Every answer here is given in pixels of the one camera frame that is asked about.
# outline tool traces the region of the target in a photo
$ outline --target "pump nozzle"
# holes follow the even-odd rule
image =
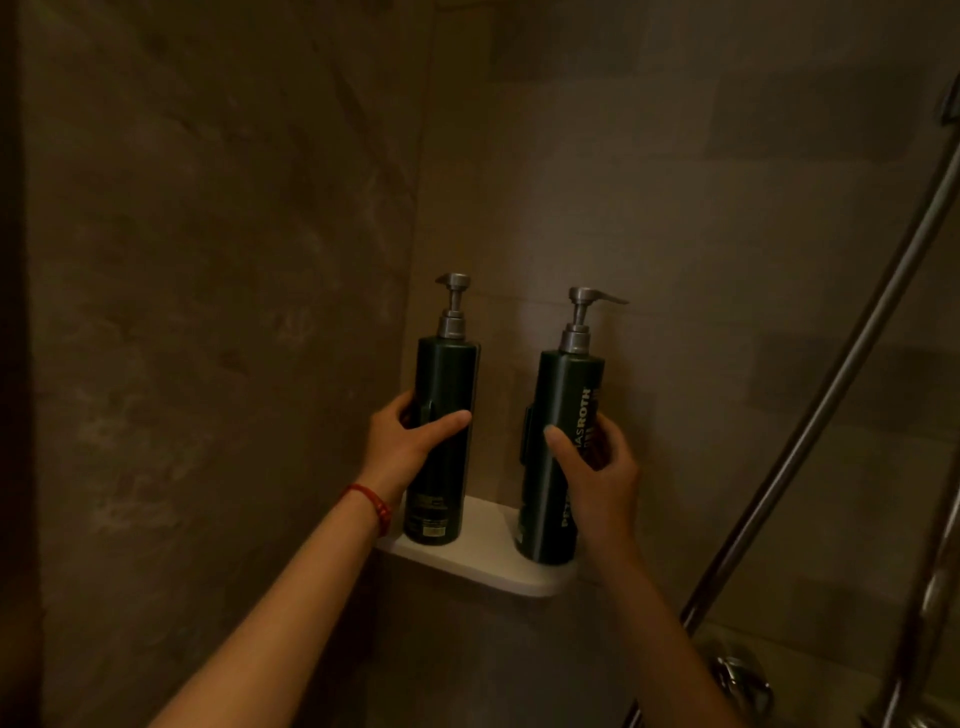
[[[470,286],[470,276],[462,273],[446,273],[440,276],[437,283],[442,283],[450,292],[450,303],[440,317],[437,335],[442,339],[463,339],[466,337],[466,322],[464,312],[460,310],[460,303],[464,291]]]
[[[573,323],[566,325],[564,335],[560,339],[560,351],[566,353],[590,353],[590,327],[584,321],[587,319],[587,309],[591,303],[595,301],[628,303],[596,288],[571,288],[570,300],[573,302]]]

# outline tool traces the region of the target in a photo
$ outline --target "metal pole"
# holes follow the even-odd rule
[[[875,728],[901,728],[921,708],[950,605],[960,582],[960,447],[907,605],[900,643],[875,706],[864,718]]]
[[[953,83],[944,103],[942,123],[955,124],[960,115],[960,76]],[[727,584],[733,570],[754,542],[760,528],[770,518],[778,501],[790,486],[806,457],[833,417],[847,390],[860,371],[863,362],[883,332],[887,321],[897,308],[903,292],[924,259],[930,243],[936,237],[944,218],[960,189],[960,131],[955,132],[947,146],[932,184],[923,203],[910,222],[903,242],[894,254],[860,315],[850,338],[831,367],[816,399],[807,409],[800,424],[787,440],[786,446],[769,472],[750,505],[737,521],[733,531],[710,562],[693,595],[681,612],[681,622],[689,634],[700,626],[709,608]],[[637,728],[643,717],[636,702],[631,707],[623,728]]]

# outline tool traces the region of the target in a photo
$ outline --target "shelf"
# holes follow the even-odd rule
[[[467,496],[460,538],[446,546],[424,546],[403,534],[403,508],[377,548],[434,569],[523,596],[553,596],[577,574],[576,562],[559,567],[535,564],[516,550],[515,508]]]

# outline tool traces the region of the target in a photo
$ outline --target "red string bracelet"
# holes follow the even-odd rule
[[[380,535],[386,536],[390,533],[390,521],[394,517],[394,511],[389,505],[383,502],[383,498],[374,493],[366,485],[360,485],[360,483],[351,483],[348,485],[347,488],[344,489],[344,492],[340,494],[340,498],[350,491],[362,493],[373,504],[373,507],[376,509],[376,516],[380,519]]]

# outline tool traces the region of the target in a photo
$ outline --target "dark green bottle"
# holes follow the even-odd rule
[[[417,381],[411,426],[426,425],[461,409],[473,411],[480,346],[466,341],[460,310],[470,279],[459,273],[440,276],[450,291],[449,308],[440,317],[436,336],[417,346]],[[407,490],[403,531],[418,544],[442,546],[460,535],[472,427],[440,443]]]
[[[587,451],[604,369],[604,360],[590,355],[587,308],[594,301],[626,303],[593,288],[571,288],[570,300],[573,323],[566,325],[558,350],[540,355],[537,391],[527,407],[520,444],[525,470],[516,547],[539,564],[566,564],[577,547],[566,478],[543,439],[543,429],[555,425],[581,455]]]

